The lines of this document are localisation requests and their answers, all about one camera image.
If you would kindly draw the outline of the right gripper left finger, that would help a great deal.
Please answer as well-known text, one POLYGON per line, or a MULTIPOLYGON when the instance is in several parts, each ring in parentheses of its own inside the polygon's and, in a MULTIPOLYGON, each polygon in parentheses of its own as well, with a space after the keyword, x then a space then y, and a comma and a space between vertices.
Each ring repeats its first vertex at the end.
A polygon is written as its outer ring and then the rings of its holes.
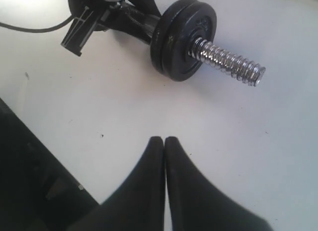
POLYGON ((165 170, 161 137, 151 137, 140 160, 118 189, 70 231, 161 231, 165 170))

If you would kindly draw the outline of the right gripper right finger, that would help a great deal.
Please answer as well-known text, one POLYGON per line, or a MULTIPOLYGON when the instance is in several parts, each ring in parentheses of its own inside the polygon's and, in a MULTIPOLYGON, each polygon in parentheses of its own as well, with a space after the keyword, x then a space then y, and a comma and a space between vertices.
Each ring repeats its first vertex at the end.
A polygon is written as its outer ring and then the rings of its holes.
POLYGON ((194 165, 176 137, 165 140, 167 189, 174 231, 270 231, 258 215, 234 202, 194 165))

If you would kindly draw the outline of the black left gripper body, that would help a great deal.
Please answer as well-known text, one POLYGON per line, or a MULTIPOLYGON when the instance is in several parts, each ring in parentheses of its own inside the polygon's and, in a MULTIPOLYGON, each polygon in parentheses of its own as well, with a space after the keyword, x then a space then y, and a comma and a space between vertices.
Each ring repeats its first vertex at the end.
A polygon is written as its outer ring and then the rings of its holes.
POLYGON ((103 4, 103 3, 109 3, 111 4, 111 14, 109 15, 109 18, 106 20, 106 22, 104 23, 104 25, 106 27, 108 27, 108 29, 111 29, 111 22, 114 20, 114 16, 115 16, 115 9, 118 9, 120 4, 119 2, 107 2, 107 1, 104 1, 104 0, 68 0, 68 4, 70 3, 76 3, 76 4, 79 4, 79 3, 82 3, 82 4, 88 4, 88 5, 100 5, 100 4, 103 4))

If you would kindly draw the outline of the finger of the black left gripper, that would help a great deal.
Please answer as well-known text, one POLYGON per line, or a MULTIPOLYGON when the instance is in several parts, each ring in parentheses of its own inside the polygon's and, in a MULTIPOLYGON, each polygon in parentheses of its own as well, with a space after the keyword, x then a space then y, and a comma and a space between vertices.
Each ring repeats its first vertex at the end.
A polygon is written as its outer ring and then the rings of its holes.
POLYGON ((111 4, 88 5, 85 3, 70 3, 69 8, 74 18, 61 45, 80 57, 84 45, 93 32, 108 30, 104 23, 111 14, 111 4))
POLYGON ((131 35, 146 44, 151 43, 156 22, 161 13, 155 0, 119 0, 111 29, 131 35))

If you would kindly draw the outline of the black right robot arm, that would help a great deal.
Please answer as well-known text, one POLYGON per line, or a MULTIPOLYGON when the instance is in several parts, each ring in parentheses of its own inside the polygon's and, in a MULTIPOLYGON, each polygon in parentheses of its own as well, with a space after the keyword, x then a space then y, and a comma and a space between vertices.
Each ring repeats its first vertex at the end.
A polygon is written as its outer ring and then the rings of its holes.
POLYGON ((0 104, 3 231, 269 231, 194 165, 176 137, 151 137, 115 192, 97 203, 4 103, 0 104))

